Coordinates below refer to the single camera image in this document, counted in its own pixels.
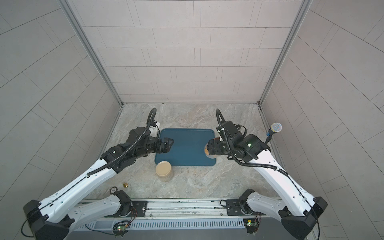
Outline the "clear cookie jar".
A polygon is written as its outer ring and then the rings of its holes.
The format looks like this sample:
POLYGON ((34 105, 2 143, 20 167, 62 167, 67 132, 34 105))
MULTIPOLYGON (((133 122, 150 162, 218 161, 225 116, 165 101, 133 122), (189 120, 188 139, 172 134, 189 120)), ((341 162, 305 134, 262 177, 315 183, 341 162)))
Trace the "clear cookie jar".
POLYGON ((215 159, 223 154, 223 142, 220 138, 214 138, 205 145, 204 152, 210 159, 215 159))

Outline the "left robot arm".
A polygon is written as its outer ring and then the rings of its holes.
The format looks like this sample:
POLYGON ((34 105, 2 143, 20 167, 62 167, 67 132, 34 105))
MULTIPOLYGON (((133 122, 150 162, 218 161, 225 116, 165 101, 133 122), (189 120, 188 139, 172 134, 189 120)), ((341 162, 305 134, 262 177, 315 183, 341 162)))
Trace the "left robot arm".
POLYGON ((130 131, 125 143, 104 152, 83 174, 51 196, 31 200, 23 207, 28 224, 36 240, 63 240, 82 225, 106 216, 126 217, 134 215, 131 198, 124 191, 116 191, 109 197, 85 205, 78 203, 106 180, 133 165, 137 159, 149 154, 168 153, 173 139, 160 139, 157 127, 138 127, 130 131))

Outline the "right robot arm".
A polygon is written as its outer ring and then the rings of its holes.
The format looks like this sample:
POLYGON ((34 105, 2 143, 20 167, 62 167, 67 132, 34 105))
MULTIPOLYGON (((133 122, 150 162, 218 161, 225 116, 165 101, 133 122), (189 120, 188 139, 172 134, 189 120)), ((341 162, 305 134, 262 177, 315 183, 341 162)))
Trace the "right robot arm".
POLYGON ((232 150, 220 138, 209 140, 207 156, 228 156, 243 167, 252 167, 260 173, 280 196, 273 199, 247 189, 237 201, 226 201, 229 215, 264 214, 280 221, 288 233, 304 240, 315 226, 328 203, 304 190, 278 164, 269 146, 255 135, 240 137, 232 150))

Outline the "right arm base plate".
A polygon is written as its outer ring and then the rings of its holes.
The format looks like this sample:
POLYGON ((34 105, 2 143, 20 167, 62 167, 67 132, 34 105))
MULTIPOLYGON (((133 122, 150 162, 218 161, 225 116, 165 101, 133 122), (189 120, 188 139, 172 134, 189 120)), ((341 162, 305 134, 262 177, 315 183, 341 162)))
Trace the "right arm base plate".
POLYGON ((226 208, 228 216, 265 216, 263 213, 252 211, 245 201, 235 199, 222 200, 221 202, 224 202, 224 208, 226 208))

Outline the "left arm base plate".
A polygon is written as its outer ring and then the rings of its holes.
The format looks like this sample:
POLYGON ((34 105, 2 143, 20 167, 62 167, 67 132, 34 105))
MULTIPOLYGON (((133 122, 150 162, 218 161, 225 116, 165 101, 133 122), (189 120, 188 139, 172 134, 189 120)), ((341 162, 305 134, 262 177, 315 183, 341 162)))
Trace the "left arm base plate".
POLYGON ((124 204, 116 214, 105 216, 105 218, 141 218, 145 216, 147 206, 147 201, 132 201, 129 206, 124 204))

